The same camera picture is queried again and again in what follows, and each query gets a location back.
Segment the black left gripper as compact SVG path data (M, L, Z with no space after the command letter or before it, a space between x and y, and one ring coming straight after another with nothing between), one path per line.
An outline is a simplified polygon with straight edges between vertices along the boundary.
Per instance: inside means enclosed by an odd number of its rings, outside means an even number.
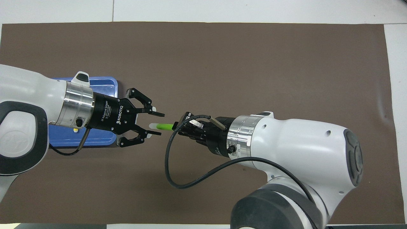
M137 114L146 113L153 116L165 117L164 113L159 113L152 106L152 100L136 88L126 91L126 98L118 99L108 95L93 93L94 108L90 118L90 127L111 131L115 134L123 134L133 131L138 135L135 138L127 139L121 136L117 140L117 146L124 148L133 145L143 144L150 135L161 136L161 132L146 130L136 125ZM143 107L135 108L129 99L138 100Z

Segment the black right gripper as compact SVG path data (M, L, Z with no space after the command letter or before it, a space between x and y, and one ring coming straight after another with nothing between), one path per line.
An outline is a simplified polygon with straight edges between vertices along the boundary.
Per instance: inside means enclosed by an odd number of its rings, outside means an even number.
M181 116L177 126L180 126L184 120L189 119L192 116L194 116L193 113L188 111L185 112ZM206 145L209 151L214 155L228 158L229 157L227 147L228 131L232 122L235 120L235 117L219 116L216 118L216 120L218 120L220 123L226 126L226 129L221 130L220 128L215 126L215 124L209 121L199 122L195 119L192 119L188 123L183 125L185 128L180 129L178 134L180 136L186 136L200 145Z

